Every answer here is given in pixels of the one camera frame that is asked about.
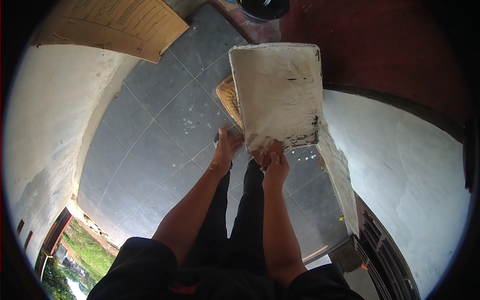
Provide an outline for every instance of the tiled floor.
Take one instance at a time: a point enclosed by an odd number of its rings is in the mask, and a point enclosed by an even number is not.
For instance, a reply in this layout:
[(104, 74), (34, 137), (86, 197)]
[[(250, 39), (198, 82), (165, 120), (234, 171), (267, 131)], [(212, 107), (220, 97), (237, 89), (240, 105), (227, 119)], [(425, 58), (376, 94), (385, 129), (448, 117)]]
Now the tiled floor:
[[(227, 51), (245, 43), (216, 10), (204, 5), (158, 64), (140, 62), (105, 112), (84, 166), (79, 206), (120, 244), (151, 237), (166, 213), (208, 167), (216, 130), (233, 120), (215, 88), (230, 74)], [(229, 133), (240, 132), (237, 126)], [(327, 173), (314, 146), (286, 154), (284, 196), (302, 256), (347, 238)], [(250, 156), (233, 159), (227, 209), (231, 232)]]

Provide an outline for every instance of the grass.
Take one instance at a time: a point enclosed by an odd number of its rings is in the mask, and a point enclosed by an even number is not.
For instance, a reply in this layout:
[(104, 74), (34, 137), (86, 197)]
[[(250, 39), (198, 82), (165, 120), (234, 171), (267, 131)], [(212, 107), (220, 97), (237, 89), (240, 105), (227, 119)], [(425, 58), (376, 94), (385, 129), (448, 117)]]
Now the grass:
[(115, 257), (90, 237), (75, 219), (68, 226), (71, 230), (68, 235), (63, 233), (64, 240), (80, 257), (80, 263), (90, 273), (90, 277), (98, 282), (108, 272)]

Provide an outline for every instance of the wet white paint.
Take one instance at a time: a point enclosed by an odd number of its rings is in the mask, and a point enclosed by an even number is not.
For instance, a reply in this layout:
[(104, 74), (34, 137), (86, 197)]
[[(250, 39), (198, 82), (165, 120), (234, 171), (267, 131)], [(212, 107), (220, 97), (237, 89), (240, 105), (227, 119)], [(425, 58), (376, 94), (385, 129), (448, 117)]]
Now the wet white paint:
[(266, 43), (229, 51), (248, 149), (278, 139), (284, 149), (318, 138), (322, 75), (318, 47)]

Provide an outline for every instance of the black bucket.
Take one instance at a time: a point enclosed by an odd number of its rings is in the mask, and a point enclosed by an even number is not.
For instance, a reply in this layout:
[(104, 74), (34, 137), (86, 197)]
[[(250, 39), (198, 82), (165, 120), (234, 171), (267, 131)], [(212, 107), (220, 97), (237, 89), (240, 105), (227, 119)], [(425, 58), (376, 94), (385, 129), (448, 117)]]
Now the black bucket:
[(264, 2), (265, 0), (237, 0), (247, 20), (259, 24), (279, 19), (290, 10), (289, 0), (270, 0), (267, 6), (264, 6)]

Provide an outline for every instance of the forearm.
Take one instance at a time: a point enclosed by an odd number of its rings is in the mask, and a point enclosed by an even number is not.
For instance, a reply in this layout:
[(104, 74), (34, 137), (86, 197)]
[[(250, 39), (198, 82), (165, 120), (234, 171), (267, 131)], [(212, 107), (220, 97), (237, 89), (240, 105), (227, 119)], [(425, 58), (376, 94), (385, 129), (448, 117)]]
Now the forearm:
[(288, 218), (282, 187), (264, 189), (264, 253), (270, 276), (288, 287), (306, 271), (300, 246)]
[(179, 264), (197, 237), (220, 179), (218, 172), (207, 169), (188, 194), (163, 218), (152, 237), (167, 245)]

